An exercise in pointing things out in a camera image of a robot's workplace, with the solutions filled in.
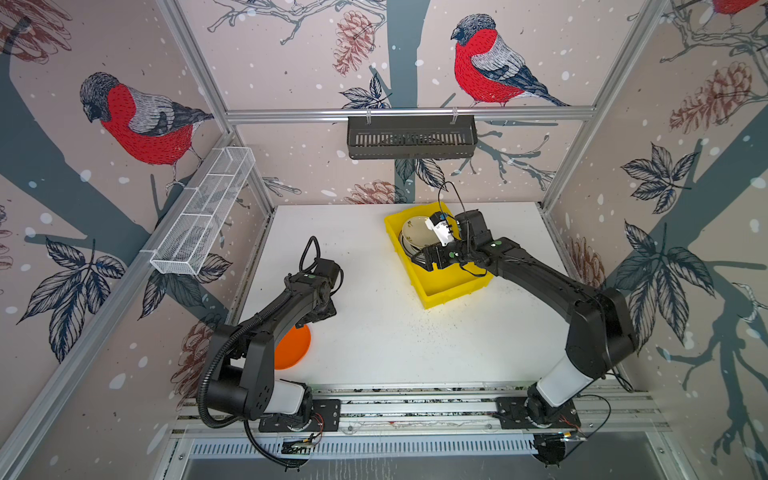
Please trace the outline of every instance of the bullfinch illustration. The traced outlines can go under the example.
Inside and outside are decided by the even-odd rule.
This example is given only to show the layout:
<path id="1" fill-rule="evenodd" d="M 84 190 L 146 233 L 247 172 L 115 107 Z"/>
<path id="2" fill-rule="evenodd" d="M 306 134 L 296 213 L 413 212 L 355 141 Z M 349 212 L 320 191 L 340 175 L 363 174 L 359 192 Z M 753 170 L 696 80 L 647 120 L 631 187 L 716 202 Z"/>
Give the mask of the bullfinch illustration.
<path id="1" fill-rule="evenodd" d="M 451 39 L 456 40 L 456 81 L 475 99 L 472 106 L 483 101 L 503 107 L 512 98 L 525 97 L 544 98 L 557 106 L 567 106 L 550 95 L 525 66 L 525 59 L 504 43 L 490 15 L 464 17 Z"/>
<path id="2" fill-rule="evenodd" d="M 120 83 L 103 72 L 86 78 L 80 87 L 80 101 L 88 121 L 98 119 L 133 158 L 150 165 L 173 165 L 192 148 L 197 127 L 214 116 L 197 108 L 184 107 L 163 95 L 145 94 Z"/>

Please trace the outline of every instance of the wallpaper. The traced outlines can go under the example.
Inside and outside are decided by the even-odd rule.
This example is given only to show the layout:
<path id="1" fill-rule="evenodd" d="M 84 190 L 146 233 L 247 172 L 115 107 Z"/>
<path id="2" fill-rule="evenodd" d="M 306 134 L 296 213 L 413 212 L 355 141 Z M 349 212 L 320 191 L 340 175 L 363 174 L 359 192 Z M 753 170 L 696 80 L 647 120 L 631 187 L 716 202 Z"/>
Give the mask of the wallpaper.
<path id="1" fill-rule="evenodd" d="M 341 108 L 376 73 L 394 108 L 592 104 L 643 2 L 181 4 L 227 107 L 248 110 Z"/>
<path id="2" fill-rule="evenodd" d="M 627 295 L 625 364 L 700 478 L 768 478 L 768 44 L 757 2 L 676 0 L 553 217 Z"/>
<path id="3" fill-rule="evenodd" d="M 150 478 L 169 425 L 197 391 L 213 328 L 238 301 L 264 221 L 245 187 L 197 278 L 202 285 L 162 276 L 168 288 L 154 301 L 160 282 L 150 275 L 21 478 Z"/>
<path id="4" fill-rule="evenodd" d="M 346 123 L 239 125 L 276 205 L 427 204 L 452 181 L 467 201 L 540 201 L 580 121 L 478 122 L 463 160 L 351 160 Z M 280 137 L 276 144 L 273 139 Z M 455 200 L 453 190 L 445 197 Z"/>
<path id="5" fill-rule="evenodd" d="M 0 0 L 0 42 L 5 440 L 220 132 L 153 2 Z"/>

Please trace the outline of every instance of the mounting plate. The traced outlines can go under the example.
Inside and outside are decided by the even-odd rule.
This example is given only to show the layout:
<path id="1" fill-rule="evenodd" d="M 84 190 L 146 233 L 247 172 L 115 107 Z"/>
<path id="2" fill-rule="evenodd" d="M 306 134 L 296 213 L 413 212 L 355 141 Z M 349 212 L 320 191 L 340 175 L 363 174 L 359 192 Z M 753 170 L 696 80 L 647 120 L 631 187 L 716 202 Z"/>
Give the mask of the mounting plate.
<path id="1" fill-rule="evenodd" d="M 341 400 L 333 399 L 321 399 L 312 401 L 312 411 L 319 413 L 323 417 L 325 422 L 324 432 L 338 432 L 339 431 L 339 416 L 341 414 Z M 319 432 L 320 425 L 317 420 L 311 419 L 310 424 L 302 430 L 302 432 Z M 259 421 L 259 432 L 261 433 L 296 433 L 289 429 L 287 426 L 274 420 L 265 421 L 262 419 Z"/>

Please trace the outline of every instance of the orange frisbee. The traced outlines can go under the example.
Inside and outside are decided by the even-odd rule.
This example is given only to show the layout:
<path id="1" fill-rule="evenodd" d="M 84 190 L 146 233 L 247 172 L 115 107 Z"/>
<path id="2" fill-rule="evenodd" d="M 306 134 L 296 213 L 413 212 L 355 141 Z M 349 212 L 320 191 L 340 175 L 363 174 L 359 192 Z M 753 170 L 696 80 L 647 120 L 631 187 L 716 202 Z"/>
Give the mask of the orange frisbee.
<path id="1" fill-rule="evenodd" d="M 300 362 L 310 349 L 311 342 L 312 334 L 309 325 L 289 330 L 275 348 L 275 370 L 289 369 Z"/>

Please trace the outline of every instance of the black metal basket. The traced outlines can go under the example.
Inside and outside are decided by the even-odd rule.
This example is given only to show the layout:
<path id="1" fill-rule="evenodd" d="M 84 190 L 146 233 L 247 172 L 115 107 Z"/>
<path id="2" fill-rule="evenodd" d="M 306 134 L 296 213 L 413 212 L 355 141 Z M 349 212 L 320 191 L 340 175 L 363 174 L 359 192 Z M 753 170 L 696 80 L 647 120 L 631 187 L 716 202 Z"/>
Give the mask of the black metal basket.
<path id="1" fill-rule="evenodd" d="M 350 117 L 346 144 L 354 160 L 470 158 L 478 132 L 472 115 Z"/>

